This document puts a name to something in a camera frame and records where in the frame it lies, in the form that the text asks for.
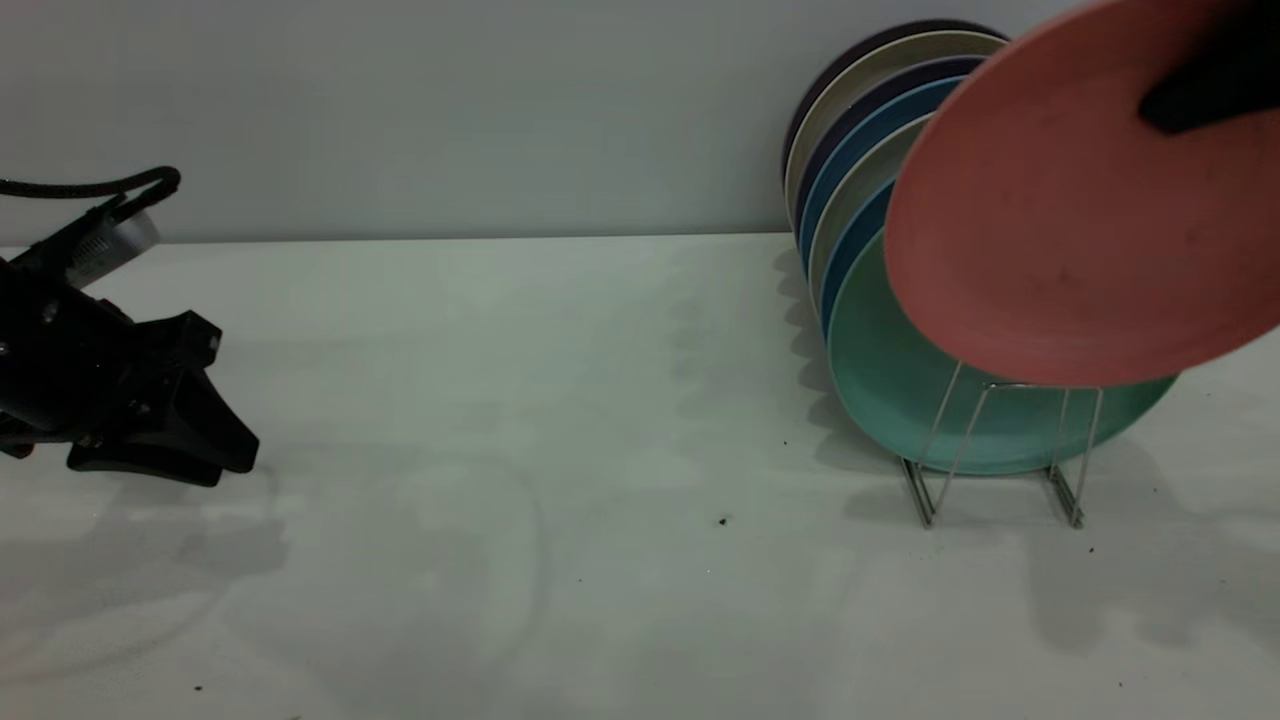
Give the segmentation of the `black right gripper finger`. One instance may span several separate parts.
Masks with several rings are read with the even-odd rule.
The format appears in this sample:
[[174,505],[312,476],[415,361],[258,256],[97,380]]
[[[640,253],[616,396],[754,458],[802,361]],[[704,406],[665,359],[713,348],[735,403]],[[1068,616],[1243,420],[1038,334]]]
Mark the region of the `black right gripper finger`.
[[1139,118],[1174,136],[1279,106],[1279,5],[1228,1],[1190,51],[1139,102]]

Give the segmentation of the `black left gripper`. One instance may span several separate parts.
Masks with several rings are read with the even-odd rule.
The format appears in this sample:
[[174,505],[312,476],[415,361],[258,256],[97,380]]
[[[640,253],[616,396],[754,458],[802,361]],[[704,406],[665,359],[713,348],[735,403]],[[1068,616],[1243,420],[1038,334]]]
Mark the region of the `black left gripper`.
[[79,442],[111,428],[169,372],[161,438],[73,445],[73,471],[116,471],[216,487],[253,470],[259,437],[201,372],[221,331],[187,311],[136,323],[41,272],[3,263],[3,447]]

